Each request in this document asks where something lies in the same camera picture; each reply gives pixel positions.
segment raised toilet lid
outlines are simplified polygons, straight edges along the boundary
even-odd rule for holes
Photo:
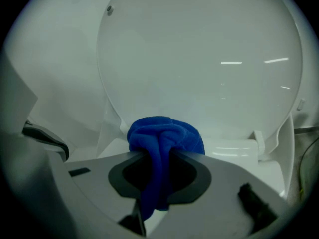
[[[111,0],[98,35],[101,78],[127,125],[168,116],[203,137],[268,139],[302,73],[281,0]]]

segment blue towel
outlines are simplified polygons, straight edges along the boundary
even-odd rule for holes
[[[147,150],[152,160],[150,182],[141,192],[141,213],[148,219],[154,209],[167,210],[172,193],[169,152],[172,148],[205,154],[203,141],[191,125],[168,117],[148,117],[134,122],[127,136],[130,151]]]

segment toilet bowl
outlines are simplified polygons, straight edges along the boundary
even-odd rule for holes
[[[207,156],[287,196],[302,51],[282,0],[111,0],[97,56],[123,133],[148,116],[187,122]]]

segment cable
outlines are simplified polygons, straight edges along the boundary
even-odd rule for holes
[[[299,188],[300,188],[300,196],[302,196],[304,189],[302,188],[301,185],[301,175],[300,175],[300,169],[301,169],[301,164],[303,162],[303,159],[307,153],[307,151],[310,149],[311,146],[313,146],[315,144],[315,142],[317,142],[319,140],[319,137],[317,137],[308,147],[307,149],[304,151],[303,155],[301,156],[301,160],[300,160],[300,164],[299,164],[299,170],[298,170],[298,176],[299,176]]]

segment blue cloth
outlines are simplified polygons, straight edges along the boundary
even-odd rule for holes
[[[130,151],[147,150],[152,175],[141,192],[141,213],[148,219],[154,209],[167,210],[172,193],[169,179],[169,152],[172,148],[205,154],[203,141],[191,125],[168,117],[148,117],[134,122],[127,136]]]

